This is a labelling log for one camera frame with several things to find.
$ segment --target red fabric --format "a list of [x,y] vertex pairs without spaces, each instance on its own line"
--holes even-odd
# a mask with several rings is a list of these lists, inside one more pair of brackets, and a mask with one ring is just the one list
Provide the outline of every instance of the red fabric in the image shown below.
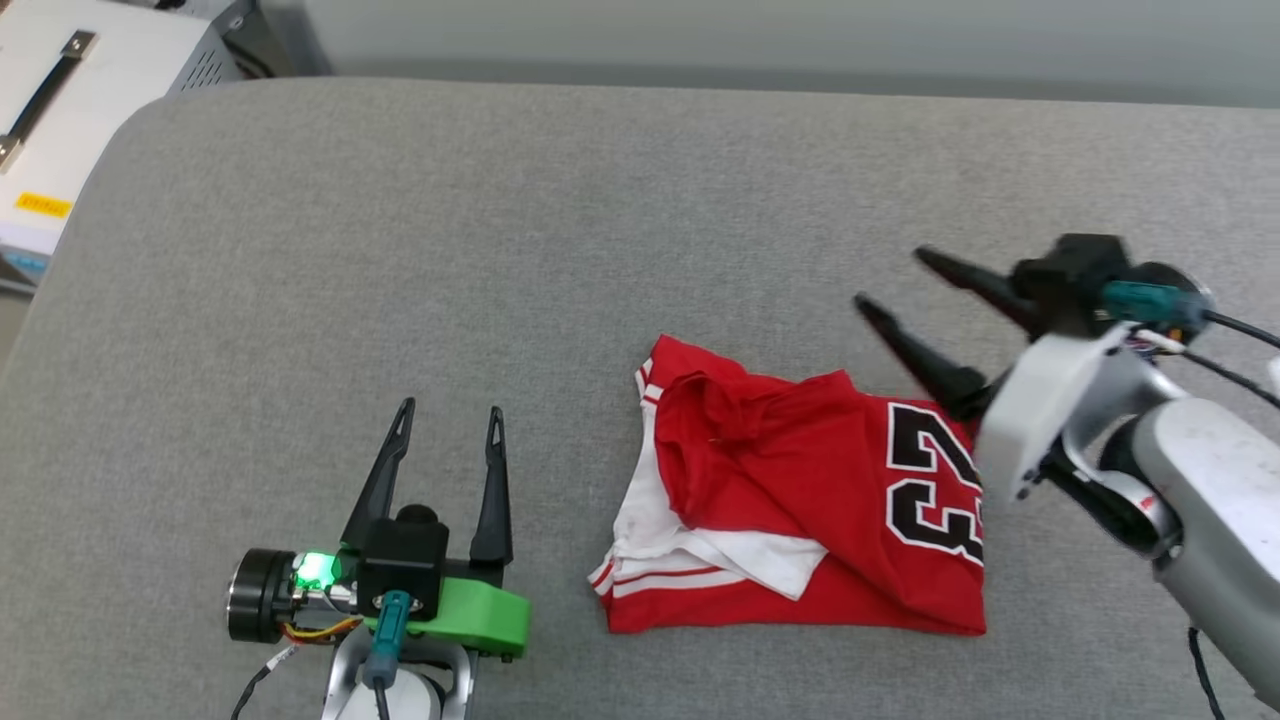
[[[799,601],[753,582],[605,594],[611,630],[812,623],[986,632],[980,561],[906,544],[887,521],[887,491],[906,478],[936,483],[924,521],[945,524],[943,507],[977,514],[980,491],[947,462],[933,473],[888,468],[890,404],[932,404],[863,395],[844,372],[800,383],[753,375],[666,336],[646,380],[663,388],[658,466],[686,527],[813,538],[828,555]],[[968,446],[963,428],[950,427]],[[936,450],[922,437],[922,447]]]

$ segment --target yellow wire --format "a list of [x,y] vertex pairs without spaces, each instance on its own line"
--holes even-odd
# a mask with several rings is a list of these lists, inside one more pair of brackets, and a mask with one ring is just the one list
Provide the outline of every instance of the yellow wire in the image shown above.
[[337,625],[334,625],[332,628],[325,628],[323,630],[300,630],[300,629],[294,628],[293,625],[285,625],[285,628],[288,628],[289,629],[289,634],[292,634],[296,638],[312,639],[312,638],[326,638],[326,637],[329,637],[329,635],[332,635],[332,634],[334,634],[334,633],[337,633],[339,630],[346,630],[348,625],[349,626],[355,626],[358,623],[360,623],[358,618],[351,618],[351,619],[343,620],[342,623],[338,623]]

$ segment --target floor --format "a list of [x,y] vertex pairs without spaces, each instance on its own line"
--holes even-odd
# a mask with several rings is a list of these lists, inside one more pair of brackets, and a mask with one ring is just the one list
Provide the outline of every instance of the floor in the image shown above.
[[[8,4],[8,0],[0,0],[0,12]],[[246,18],[244,27],[232,33],[230,37],[239,46],[266,61],[278,76],[293,74],[283,50],[275,42],[261,15],[253,14]],[[27,296],[0,291],[0,374],[4,372],[18,331],[27,316],[29,302],[31,299]]]

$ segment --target gray wall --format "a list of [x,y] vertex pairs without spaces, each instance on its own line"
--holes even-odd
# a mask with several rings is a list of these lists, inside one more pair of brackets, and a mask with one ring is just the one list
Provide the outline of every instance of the gray wall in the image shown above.
[[1277,0],[264,0],[302,72],[1280,106]]

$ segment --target black number with white outline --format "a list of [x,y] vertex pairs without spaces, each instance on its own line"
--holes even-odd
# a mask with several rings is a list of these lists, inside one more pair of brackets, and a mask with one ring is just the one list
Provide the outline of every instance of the black number with white outline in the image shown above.
[[[964,445],[951,428],[932,410],[891,402],[888,405],[888,457],[895,470],[934,474],[938,456],[951,470],[954,482],[982,493],[978,470]],[[942,478],[941,482],[952,482]],[[925,510],[938,509],[938,480],[908,478],[888,488],[886,521],[893,534],[906,544],[959,555],[982,565],[982,501],[974,498],[973,510],[942,507],[942,524],[924,519]]]

